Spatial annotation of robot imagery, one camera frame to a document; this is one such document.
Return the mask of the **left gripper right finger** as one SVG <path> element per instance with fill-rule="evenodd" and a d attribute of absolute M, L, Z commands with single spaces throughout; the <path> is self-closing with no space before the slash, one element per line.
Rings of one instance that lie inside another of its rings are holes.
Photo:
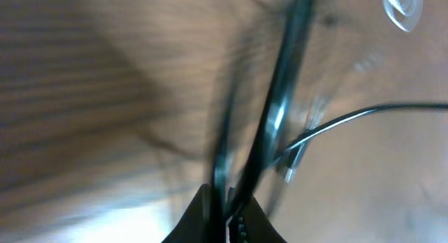
<path fill-rule="evenodd" d="M 252 196 L 245 209 L 228 223 L 229 243 L 286 243 Z"/>

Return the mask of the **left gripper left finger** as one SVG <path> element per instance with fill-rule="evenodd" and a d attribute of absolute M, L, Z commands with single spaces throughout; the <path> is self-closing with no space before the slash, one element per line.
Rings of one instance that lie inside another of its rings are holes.
<path fill-rule="evenodd" d="M 206 242 L 206 203 L 210 185 L 202 184 L 174 229 L 162 243 Z"/>

